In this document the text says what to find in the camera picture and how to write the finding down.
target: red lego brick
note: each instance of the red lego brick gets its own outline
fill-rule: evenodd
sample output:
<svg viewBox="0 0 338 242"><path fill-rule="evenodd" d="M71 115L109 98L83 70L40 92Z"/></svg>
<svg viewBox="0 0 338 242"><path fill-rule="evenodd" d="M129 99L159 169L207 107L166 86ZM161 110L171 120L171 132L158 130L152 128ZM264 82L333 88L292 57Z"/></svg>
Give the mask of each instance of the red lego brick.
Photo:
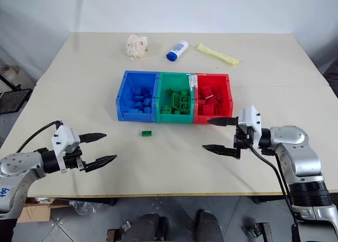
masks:
<svg viewBox="0 0 338 242"><path fill-rule="evenodd" d="M218 102L222 102L222 93L221 92L216 92L215 93L215 98Z"/></svg>
<svg viewBox="0 0 338 242"><path fill-rule="evenodd" d="M203 106L203 115L212 116L213 115L213 105L204 105Z"/></svg>
<svg viewBox="0 0 338 242"><path fill-rule="evenodd" d="M213 97L213 93L212 93L211 87L209 85L204 86L201 89L202 89L202 93L203 93L203 96L204 96L205 99Z"/></svg>
<svg viewBox="0 0 338 242"><path fill-rule="evenodd" d="M207 105L214 105L214 106L216 106L216 105L218 105L219 103L217 102L217 100L216 100L214 97L211 97L211 98L208 98L208 99L206 100L206 104L207 104Z"/></svg>
<svg viewBox="0 0 338 242"><path fill-rule="evenodd" d="M222 113L222 109L221 109L221 108L219 108L219 107L216 107L216 108L215 108L215 115L218 115L218 116L221 116L221 115L223 115L223 113Z"/></svg>

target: loose green lego brick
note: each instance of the loose green lego brick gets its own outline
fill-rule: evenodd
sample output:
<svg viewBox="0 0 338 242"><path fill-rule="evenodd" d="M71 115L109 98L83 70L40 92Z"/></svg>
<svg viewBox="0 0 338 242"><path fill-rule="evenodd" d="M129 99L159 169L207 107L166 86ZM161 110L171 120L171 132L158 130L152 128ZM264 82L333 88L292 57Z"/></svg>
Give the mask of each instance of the loose green lego brick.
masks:
<svg viewBox="0 0 338 242"><path fill-rule="evenodd" d="M170 106L176 110L180 110L180 95L176 93L171 94Z"/></svg>
<svg viewBox="0 0 338 242"><path fill-rule="evenodd" d="M152 135L152 131L142 131L142 136L151 136Z"/></svg>
<svg viewBox="0 0 338 242"><path fill-rule="evenodd" d="M182 94L182 96L189 96L189 91L188 90L182 90L181 94Z"/></svg>
<svg viewBox="0 0 338 242"><path fill-rule="evenodd" d="M171 107L168 105L162 106L161 114L171 114Z"/></svg>

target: white wall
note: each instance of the white wall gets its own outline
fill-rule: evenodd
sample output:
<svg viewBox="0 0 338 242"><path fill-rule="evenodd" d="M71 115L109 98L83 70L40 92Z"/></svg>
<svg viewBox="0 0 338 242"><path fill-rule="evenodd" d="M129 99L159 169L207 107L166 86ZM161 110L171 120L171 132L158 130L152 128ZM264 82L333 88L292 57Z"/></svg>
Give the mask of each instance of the white wall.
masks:
<svg viewBox="0 0 338 242"><path fill-rule="evenodd" d="M70 31L292 32L317 66L338 55L338 0L0 0L0 9L1 58L35 79Z"/></svg>

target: green bin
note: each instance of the green bin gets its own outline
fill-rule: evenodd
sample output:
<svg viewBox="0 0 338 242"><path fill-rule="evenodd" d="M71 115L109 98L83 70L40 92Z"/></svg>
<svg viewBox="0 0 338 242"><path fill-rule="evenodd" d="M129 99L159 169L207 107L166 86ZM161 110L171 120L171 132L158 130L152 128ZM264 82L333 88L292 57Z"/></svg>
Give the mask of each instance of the green bin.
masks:
<svg viewBox="0 0 338 242"><path fill-rule="evenodd" d="M193 84L193 73L170 73L160 72L156 94L156 122L168 123L193 123L195 95ZM188 109L186 108L186 94L188 95ZM181 110L178 112L177 104L171 105L173 95L180 97ZM171 106L171 113L163 113L162 107Z"/></svg>

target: glue stick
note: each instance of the glue stick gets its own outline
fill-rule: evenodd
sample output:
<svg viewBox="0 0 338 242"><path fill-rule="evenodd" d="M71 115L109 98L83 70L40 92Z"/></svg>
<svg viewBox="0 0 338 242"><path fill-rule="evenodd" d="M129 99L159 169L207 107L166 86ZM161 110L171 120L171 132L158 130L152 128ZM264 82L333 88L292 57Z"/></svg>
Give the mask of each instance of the glue stick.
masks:
<svg viewBox="0 0 338 242"><path fill-rule="evenodd" d="M167 53L167 59L170 61L176 61L178 57L189 47L188 42L180 41L172 50Z"/></svg>

